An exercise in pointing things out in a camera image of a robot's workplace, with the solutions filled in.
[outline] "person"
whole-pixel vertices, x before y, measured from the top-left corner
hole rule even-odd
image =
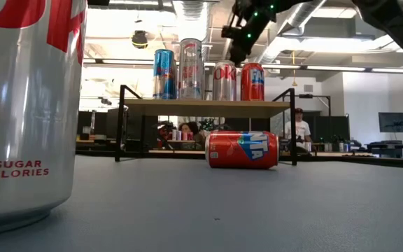
[[[195,149],[203,150],[205,138],[202,132],[199,130],[199,126],[196,122],[184,122],[178,126],[178,130],[181,132],[191,132],[193,135],[193,139],[195,141]],[[182,144],[183,149],[193,149],[193,144]]]
[[[297,139],[301,139],[303,142],[304,141],[312,142],[311,130],[309,128],[309,124],[302,120],[302,114],[303,110],[301,108],[295,109],[295,125],[296,125]],[[285,124],[285,137],[287,139],[292,138],[290,122],[287,122]]]

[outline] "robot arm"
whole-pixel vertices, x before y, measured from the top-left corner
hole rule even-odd
[[[239,65],[251,53],[251,48],[270,21],[276,21],[276,14],[286,11],[295,4],[310,0],[236,0],[232,11],[239,17],[236,27],[224,26],[222,37],[232,39],[230,59]],[[397,0],[352,0],[358,7],[362,19],[393,38],[403,49],[403,11]],[[242,19],[246,25],[240,27]]]

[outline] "white t-shirt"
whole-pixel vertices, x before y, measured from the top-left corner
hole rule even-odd
[[[307,122],[301,121],[301,122],[295,122],[295,124],[296,124],[297,138],[298,136],[301,136],[301,139],[304,140],[305,136],[311,135],[311,130]],[[287,137],[288,139],[292,138],[292,132],[290,130],[291,130],[290,122],[287,122],[285,124],[285,137]]]

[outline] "black speaker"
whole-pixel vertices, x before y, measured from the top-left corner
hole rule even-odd
[[[88,0],[88,5],[107,6],[110,0]]]

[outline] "man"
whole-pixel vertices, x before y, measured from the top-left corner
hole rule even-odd
[[[302,120],[302,112],[303,111],[301,108],[295,109],[295,124],[296,124],[297,139],[301,138],[302,141],[312,142],[311,130],[309,128],[309,124]],[[287,139],[292,138],[290,122],[287,122],[285,124],[285,137]]]

